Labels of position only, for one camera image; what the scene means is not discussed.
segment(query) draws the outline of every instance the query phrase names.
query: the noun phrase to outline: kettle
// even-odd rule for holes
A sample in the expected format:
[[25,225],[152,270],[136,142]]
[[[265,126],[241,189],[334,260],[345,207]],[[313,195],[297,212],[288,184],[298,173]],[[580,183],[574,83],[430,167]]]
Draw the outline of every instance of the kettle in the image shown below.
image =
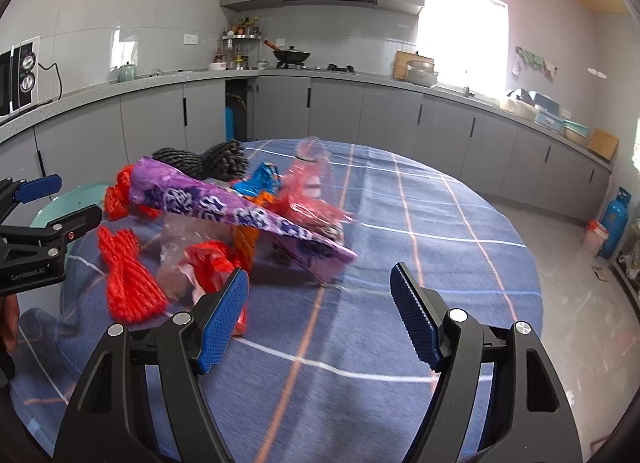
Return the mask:
[[126,65],[118,68],[118,83],[129,82],[129,80],[136,79],[136,65],[129,64],[127,62]]

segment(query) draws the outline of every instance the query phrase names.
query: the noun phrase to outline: red bag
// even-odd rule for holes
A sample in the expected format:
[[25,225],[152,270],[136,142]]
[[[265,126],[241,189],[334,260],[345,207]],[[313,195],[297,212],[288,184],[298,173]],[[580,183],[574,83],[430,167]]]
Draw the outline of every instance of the red bag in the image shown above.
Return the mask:
[[[195,287],[194,304],[205,293],[220,291],[229,275],[239,266],[238,258],[222,241],[208,241],[186,247],[184,260],[178,264],[180,271]],[[242,308],[233,334],[242,336],[244,333],[246,333],[246,305]]]

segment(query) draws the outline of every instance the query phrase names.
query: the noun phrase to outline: microwave knob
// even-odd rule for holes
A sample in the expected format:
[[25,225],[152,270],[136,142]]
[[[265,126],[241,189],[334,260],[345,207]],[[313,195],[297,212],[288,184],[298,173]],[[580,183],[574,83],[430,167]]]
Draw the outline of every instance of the microwave knob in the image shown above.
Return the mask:
[[24,71],[31,71],[34,65],[36,65],[36,55],[34,55],[33,53],[28,53],[24,57],[22,57],[20,66]]
[[36,85],[36,77],[32,73],[27,73],[20,81],[20,91],[28,93],[33,89],[34,85]]

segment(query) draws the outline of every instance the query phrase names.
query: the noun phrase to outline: window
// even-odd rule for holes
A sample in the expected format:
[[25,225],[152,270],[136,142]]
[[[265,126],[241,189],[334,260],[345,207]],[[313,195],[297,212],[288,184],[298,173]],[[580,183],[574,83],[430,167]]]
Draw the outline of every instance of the window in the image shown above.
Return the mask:
[[509,12],[499,0],[424,0],[418,52],[435,61],[438,83],[504,94]]

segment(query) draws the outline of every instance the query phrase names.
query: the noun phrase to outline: round table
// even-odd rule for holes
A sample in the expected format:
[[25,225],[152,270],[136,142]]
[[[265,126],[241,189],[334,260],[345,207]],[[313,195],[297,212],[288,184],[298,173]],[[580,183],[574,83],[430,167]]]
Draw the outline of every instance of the round table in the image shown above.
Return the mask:
[[[253,170],[281,173],[296,140],[251,142]],[[391,267],[404,261],[418,282],[478,321],[517,319],[541,334],[542,298],[534,261],[510,222],[456,179],[413,160],[361,145],[326,143],[339,204],[354,217],[345,243],[358,254],[329,286],[274,263],[262,237],[248,304],[248,331],[200,384],[239,463],[399,463],[427,409],[437,375],[421,363],[391,298]],[[108,223],[132,228],[141,260],[158,268],[162,218]],[[17,414],[52,453],[74,382],[113,322],[104,296],[108,268],[95,231],[75,244],[56,320],[28,310],[14,359]],[[181,308],[172,304],[174,313]],[[158,325],[166,316],[139,327]],[[178,459],[157,367],[147,367],[163,453]],[[479,441],[491,375],[483,367],[462,455]]]

